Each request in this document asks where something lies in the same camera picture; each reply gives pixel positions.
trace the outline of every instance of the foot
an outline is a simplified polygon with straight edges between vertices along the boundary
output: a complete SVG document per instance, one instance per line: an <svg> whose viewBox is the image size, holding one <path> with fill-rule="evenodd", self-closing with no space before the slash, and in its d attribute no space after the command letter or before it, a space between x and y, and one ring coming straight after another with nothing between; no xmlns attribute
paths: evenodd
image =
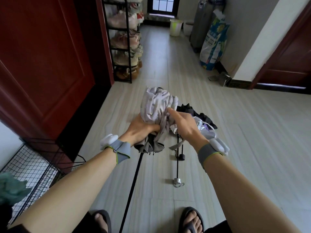
<svg viewBox="0 0 311 233"><path fill-rule="evenodd" d="M187 218L184 221L183 226L185 226L187 223L191 222L194 226L194 229L196 230L197 233L202 233L203 227L201 225L201 220L199 219L199 217L196 215L195 211L192 211L191 213L189 213L189 215L187 216Z"/></svg>
<svg viewBox="0 0 311 233"><path fill-rule="evenodd" d="M99 213L95 215L95 221L98 223L99 227L108 232L108 225L104 221L103 216Z"/></svg>

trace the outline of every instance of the black wire basket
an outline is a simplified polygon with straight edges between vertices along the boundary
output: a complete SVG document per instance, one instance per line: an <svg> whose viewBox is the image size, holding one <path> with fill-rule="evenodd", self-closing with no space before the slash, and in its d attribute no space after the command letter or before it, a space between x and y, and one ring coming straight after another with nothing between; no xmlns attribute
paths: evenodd
<svg viewBox="0 0 311 233"><path fill-rule="evenodd" d="M12 218L8 225L12 224L23 211L29 208L57 181L86 162L81 156L79 157L81 157L82 161L63 162L63 156L64 152L59 149L52 154L52 159L48 161L31 149L29 145L23 144L2 168L0 173L9 172L17 180L26 180L27 188L32 188L28 196L12 207Z"/></svg>

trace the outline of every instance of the white bucket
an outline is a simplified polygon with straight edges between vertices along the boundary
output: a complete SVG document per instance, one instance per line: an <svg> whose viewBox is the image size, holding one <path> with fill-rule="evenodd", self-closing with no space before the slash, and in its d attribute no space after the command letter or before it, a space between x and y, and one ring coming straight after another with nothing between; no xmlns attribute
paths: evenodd
<svg viewBox="0 0 311 233"><path fill-rule="evenodd" d="M190 36L193 27L193 21L184 22L184 34L185 36Z"/></svg>
<svg viewBox="0 0 311 233"><path fill-rule="evenodd" d="M183 21L180 19L171 19L171 26L169 28L169 34L174 37L179 36L182 24L183 24Z"/></svg>

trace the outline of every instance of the hand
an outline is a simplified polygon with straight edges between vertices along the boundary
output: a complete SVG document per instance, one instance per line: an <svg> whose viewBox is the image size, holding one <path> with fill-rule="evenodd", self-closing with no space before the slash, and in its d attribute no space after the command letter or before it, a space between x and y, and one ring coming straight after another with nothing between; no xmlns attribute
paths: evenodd
<svg viewBox="0 0 311 233"><path fill-rule="evenodd" d="M158 131L160 131L160 125L145 123L139 113L119 140L129 142L133 146L145 139L149 133Z"/></svg>
<svg viewBox="0 0 311 233"><path fill-rule="evenodd" d="M194 147L196 152L198 152L203 145L208 144L209 141L200 133L191 114L177 112L172 108L168 108L167 111L175 119L177 132Z"/></svg>

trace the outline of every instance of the bag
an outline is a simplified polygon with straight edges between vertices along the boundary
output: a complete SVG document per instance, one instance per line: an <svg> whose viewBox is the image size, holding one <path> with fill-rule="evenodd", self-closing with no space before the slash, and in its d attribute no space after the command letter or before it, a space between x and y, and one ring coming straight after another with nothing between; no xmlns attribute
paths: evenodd
<svg viewBox="0 0 311 233"><path fill-rule="evenodd" d="M227 30L230 24L225 23L225 15L214 10L216 15L208 31L200 53L200 64L206 70L213 70L215 63L220 61L227 42Z"/></svg>

